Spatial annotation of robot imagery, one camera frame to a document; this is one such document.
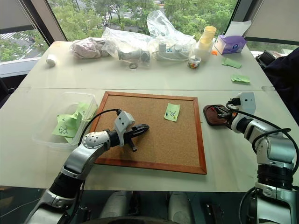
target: cork board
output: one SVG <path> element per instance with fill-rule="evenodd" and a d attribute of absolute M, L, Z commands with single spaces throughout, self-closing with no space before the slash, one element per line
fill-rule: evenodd
<path fill-rule="evenodd" d="M 177 122 L 164 119 L 167 104 L 180 104 Z M 147 124 L 149 130 L 128 145 L 113 147 L 96 164 L 162 169 L 206 175 L 199 106 L 197 98 L 123 92 L 105 92 L 98 113 L 120 108 L 130 113 L 135 124 Z M 116 114 L 104 113 L 92 124 L 91 132 L 113 130 Z"/>

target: white paper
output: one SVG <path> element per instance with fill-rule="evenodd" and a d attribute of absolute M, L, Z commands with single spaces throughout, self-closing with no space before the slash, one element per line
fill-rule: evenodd
<path fill-rule="evenodd" d="M 246 22 L 231 22 L 224 37 L 227 36 L 243 36 L 245 31 L 251 26 L 251 21 Z"/>

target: table surface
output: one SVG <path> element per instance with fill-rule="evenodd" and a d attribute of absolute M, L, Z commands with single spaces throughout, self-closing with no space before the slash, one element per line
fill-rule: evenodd
<path fill-rule="evenodd" d="M 240 69 L 221 64 L 223 56 L 211 55 L 197 70 L 187 67 L 187 62 L 152 60 L 149 68 L 135 71 L 128 64 L 112 57 L 75 59 L 69 52 L 71 42 L 54 42 L 21 83 L 22 88 L 74 88 L 112 90 L 261 90 L 272 86 L 251 52 L 244 47 L 241 53 L 225 57 L 242 63 Z M 48 54 L 57 57 L 55 67 L 49 68 Z M 248 85 L 232 83 L 231 75 L 237 73 L 250 77 Z"/>
<path fill-rule="evenodd" d="M 52 184 L 70 151 L 38 145 L 31 135 L 50 104 L 66 91 L 94 94 L 98 104 L 105 93 L 97 89 L 18 88 L 0 109 L 0 185 L 47 188 Z M 257 163 L 251 144 L 226 127 L 209 126 L 202 113 L 204 106 L 225 104 L 239 91 L 120 91 L 197 97 L 207 175 L 95 165 L 86 189 L 234 192 L 254 186 Z M 299 142 L 299 127 L 276 91 L 254 93 L 255 115 L 290 127 L 291 136 Z M 294 184 L 299 185 L 299 172 Z"/>

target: purple tissue box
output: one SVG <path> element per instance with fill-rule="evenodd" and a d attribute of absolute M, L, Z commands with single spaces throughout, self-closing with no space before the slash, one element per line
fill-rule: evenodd
<path fill-rule="evenodd" d="M 239 53 L 242 51 L 246 40 L 242 36 L 227 36 L 219 35 L 215 47 L 220 52 L 220 54 L 232 54 Z"/>

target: plastic bag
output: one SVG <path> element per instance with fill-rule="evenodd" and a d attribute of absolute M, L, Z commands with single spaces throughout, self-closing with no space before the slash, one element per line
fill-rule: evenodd
<path fill-rule="evenodd" d="M 194 36 L 176 30 L 161 11 L 153 11 L 147 17 L 152 56 L 157 60 L 185 61 L 189 58 Z"/>
<path fill-rule="evenodd" d="M 150 36 L 107 27 L 102 38 L 106 40 L 102 49 L 112 57 L 129 63 L 150 64 Z"/>
<path fill-rule="evenodd" d="M 83 40 L 76 40 L 70 46 L 70 52 L 76 58 L 99 58 L 109 54 L 103 50 L 105 39 L 88 37 Z"/>

